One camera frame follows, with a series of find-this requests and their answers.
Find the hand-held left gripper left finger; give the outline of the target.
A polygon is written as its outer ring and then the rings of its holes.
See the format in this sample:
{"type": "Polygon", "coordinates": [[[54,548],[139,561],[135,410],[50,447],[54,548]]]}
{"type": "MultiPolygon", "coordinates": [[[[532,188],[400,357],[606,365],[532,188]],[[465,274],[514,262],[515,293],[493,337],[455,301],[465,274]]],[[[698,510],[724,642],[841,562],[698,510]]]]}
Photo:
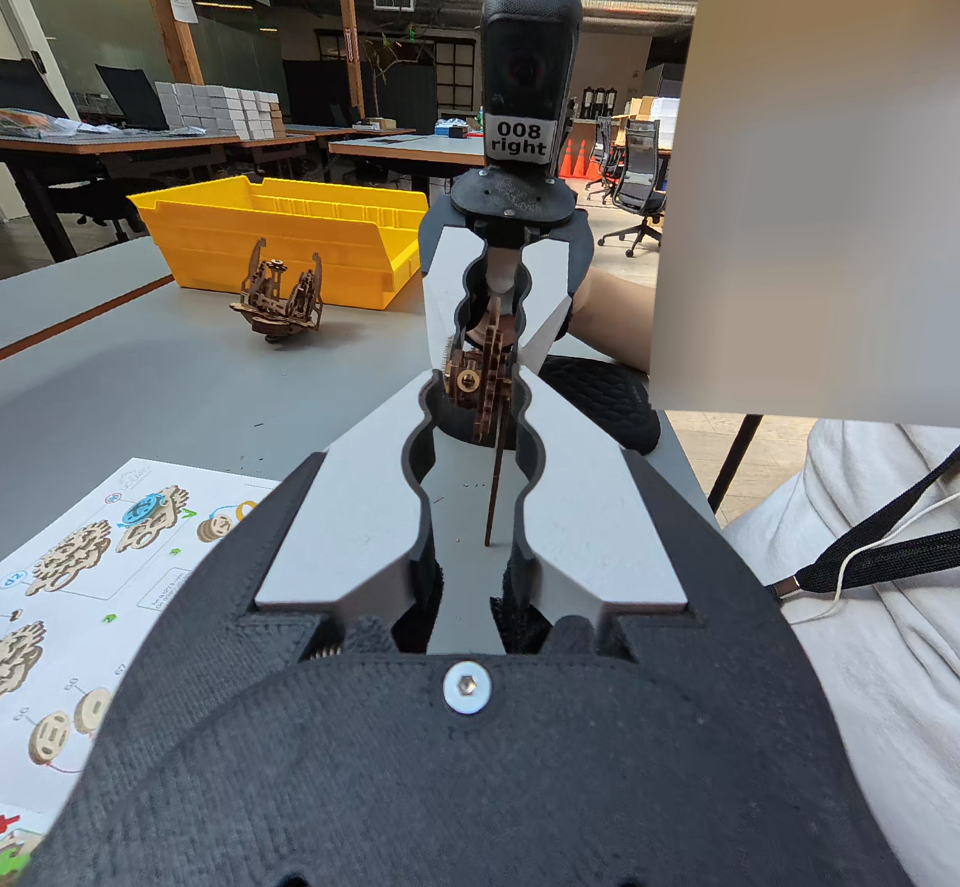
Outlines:
{"type": "Polygon", "coordinates": [[[437,563],[422,482],[435,463],[426,370],[327,449],[255,597],[338,621],[398,621],[432,590],[437,563]]]}

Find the wooden gear assembly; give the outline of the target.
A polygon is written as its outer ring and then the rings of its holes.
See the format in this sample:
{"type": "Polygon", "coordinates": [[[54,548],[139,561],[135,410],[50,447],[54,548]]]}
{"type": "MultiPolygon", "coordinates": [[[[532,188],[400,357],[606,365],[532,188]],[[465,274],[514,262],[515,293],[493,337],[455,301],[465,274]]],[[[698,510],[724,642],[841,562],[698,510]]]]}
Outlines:
{"type": "Polygon", "coordinates": [[[482,445],[507,421],[512,402],[512,347],[505,341],[501,301],[495,296],[479,347],[453,349],[444,370],[444,388],[456,408],[472,413],[470,440],[482,445]]]}

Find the thin wooden stick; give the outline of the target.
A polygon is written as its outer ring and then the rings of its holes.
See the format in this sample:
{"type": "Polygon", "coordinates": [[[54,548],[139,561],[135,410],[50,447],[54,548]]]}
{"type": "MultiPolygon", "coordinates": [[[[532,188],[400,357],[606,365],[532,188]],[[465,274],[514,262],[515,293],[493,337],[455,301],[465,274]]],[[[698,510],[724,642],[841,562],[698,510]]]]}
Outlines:
{"type": "Polygon", "coordinates": [[[490,492],[488,499],[487,515],[486,515],[486,531],[484,537],[485,547],[491,545],[491,537],[494,528],[496,509],[497,509],[497,500],[498,500],[498,488],[500,473],[502,467],[503,453],[505,450],[506,436],[507,436],[507,426],[509,419],[509,402],[506,399],[500,401],[499,410],[497,414],[497,425],[496,425],[496,440],[495,440],[495,449],[494,449],[494,463],[493,463],[493,472],[490,481],[490,492]]]}

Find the person's right forearm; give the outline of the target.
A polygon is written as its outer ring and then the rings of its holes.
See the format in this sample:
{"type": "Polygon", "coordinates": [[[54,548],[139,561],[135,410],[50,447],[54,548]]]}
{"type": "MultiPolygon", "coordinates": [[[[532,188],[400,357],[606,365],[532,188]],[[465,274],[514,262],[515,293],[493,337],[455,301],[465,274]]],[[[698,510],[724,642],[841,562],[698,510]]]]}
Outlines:
{"type": "Polygon", "coordinates": [[[656,289],[591,267],[572,299],[568,333],[648,375],[656,289]]]}

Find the partly built wooden model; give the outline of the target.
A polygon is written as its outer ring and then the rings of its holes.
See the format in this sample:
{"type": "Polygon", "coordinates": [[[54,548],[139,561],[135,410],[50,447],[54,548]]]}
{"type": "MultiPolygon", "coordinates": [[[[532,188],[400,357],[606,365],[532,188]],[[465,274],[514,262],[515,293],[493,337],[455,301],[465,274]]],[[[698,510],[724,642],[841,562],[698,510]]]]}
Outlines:
{"type": "Polygon", "coordinates": [[[266,238],[256,242],[238,300],[229,307],[240,313],[254,333],[276,343],[306,330],[317,330],[323,312],[322,258],[314,252],[314,268],[302,272],[287,299],[281,298],[287,266],[277,259],[262,260],[266,238]]]}

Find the person's right hand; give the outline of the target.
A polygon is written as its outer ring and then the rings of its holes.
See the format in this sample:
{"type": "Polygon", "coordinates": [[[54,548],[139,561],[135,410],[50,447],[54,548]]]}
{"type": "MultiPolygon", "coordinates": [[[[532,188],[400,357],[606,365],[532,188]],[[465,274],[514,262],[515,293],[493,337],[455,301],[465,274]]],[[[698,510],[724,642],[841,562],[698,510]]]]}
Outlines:
{"type": "MultiPolygon", "coordinates": [[[[486,339],[488,326],[492,323],[492,311],[488,310],[481,317],[481,320],[469,329],[465,336],[474,344],[474,346],[483,347],[486,339]]],[[[515,317],[511,313],[501,314],[498,319],[497,330],[502,335],[502,348],[508,350],[516,341],[515,317]]]]}

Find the black quilted wrist rest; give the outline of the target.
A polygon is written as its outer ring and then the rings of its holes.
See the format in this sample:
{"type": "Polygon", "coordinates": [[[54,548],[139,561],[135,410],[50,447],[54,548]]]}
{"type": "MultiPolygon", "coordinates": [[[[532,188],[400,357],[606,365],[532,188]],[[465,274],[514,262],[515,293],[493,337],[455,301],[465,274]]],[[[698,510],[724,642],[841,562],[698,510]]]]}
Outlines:
{"type": "MultiPolygon", "coordinates": [[[[549,355],[539,377],[623,449],[645,456],[656,448],[661,422],[636,371],[592,358],[549,355]]],[[[437,426],[454,439],[476,443],[474,416],[474,410],[444,400],[438,406],[437,426]]]]}

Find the grey topped background table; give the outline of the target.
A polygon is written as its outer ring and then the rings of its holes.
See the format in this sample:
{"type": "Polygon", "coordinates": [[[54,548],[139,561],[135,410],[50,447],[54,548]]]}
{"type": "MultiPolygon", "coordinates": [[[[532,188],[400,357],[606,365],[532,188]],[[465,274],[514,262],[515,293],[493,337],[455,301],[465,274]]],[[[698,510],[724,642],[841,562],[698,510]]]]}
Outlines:
{"type": "Polygon", "coordinates": [[[391,171],[408,175],[415,190],[428,192],[429,179],[450,180],[485,165],[481,137],[450,138],[439,135],[363,136],[331,141],[331,155],[354,161],[370,161],[391,171]]]}

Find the black framed sign stand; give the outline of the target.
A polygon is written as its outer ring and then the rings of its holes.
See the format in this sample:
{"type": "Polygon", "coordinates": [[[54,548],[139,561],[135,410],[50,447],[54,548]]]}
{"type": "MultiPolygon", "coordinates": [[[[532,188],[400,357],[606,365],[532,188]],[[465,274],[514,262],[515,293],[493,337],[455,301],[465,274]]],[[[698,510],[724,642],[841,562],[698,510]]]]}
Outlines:
{"type": "Polygon", "coordinates": [[[744,416],[707,496],[707,504],[714,514],[719,511],[762,421],[763,414],[744,416]]]}

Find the yellow plastic storage bin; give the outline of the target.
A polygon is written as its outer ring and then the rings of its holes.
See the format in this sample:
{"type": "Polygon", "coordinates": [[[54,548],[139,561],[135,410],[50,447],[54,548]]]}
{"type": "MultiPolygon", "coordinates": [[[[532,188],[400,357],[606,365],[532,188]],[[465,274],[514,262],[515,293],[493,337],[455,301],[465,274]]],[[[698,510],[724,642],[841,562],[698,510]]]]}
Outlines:
{"type": "Polygon", "coordinates": [[[237,295],[260,239],[287,266],[282,298],[321,259],[327,305],[385,309],[421,269],[420,192],[244,175],[130,196],[175,282],[237,295]]]}

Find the printed instruction booklet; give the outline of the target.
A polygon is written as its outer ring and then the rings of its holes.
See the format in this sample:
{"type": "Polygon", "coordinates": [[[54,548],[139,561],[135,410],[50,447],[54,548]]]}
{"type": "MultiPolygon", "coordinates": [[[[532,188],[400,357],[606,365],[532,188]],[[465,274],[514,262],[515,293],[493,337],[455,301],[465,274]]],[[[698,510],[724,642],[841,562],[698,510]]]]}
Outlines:
{"type": "Polygon", "coordinates": [[[277,484],[132,458],[2,560],[2,885],[63,808],[160,613],[277,484]]]}

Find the stack of white boxes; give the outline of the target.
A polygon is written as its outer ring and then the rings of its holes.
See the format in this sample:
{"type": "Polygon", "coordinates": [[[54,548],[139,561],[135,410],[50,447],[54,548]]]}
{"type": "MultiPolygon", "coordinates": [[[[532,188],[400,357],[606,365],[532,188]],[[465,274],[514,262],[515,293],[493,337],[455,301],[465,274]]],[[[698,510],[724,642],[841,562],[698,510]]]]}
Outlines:
{"type": "Polygon", "coordinates": [[[154,86],[171,130],[201,129],[246,141],[286,137],[277,93],[183,82],[154,86]]]}

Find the long brown topped table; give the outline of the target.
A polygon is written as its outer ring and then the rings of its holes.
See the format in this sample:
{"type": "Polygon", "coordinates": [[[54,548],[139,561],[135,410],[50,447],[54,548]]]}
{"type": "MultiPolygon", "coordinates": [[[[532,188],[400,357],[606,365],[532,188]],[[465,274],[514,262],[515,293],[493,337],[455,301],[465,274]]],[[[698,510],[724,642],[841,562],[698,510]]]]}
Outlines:
{"type": "Polygon", "coordinates": [[[12,175],[30,220],[54,262],[77,257],[60,214],[126,222],[144,233],[138,210],[126,198],[166,185],[192,184],[219,172],[292,171],[314,134],[243,141],[234,135],[134,137],[80,134],[64,140],[3,137],[1,161],[12,175]]]}

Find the black computer monitor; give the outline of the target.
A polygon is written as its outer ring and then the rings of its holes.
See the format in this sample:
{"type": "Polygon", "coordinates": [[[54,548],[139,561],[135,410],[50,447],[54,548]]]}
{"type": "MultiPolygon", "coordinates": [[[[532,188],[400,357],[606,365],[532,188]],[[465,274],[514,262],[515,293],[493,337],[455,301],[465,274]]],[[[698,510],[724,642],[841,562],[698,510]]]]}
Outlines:
{"type": "Polygon", "coordinates": [[[95,66],[129,128],[149,132],[165,132],[169,129],[160,98],[142,69],[99,63],[95,66]]]}
{"type": "Polygon", "coordinates": [[[3,110],[43,113],[58,118],[71,118],[54,96],[42,74],[27,58],[0,60],[3,110]]]}

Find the clear plastic bag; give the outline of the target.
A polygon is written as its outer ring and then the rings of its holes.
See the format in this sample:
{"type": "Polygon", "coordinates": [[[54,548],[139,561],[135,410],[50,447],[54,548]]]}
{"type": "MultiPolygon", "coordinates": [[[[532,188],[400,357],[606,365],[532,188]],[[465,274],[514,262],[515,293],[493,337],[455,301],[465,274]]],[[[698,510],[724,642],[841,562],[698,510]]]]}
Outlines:
{"type": "Polygon", "coordinates": [[[75,136],[82,122],[19,108],[1,108],[1,135],[28,139],[63,140],[75,136]]]}

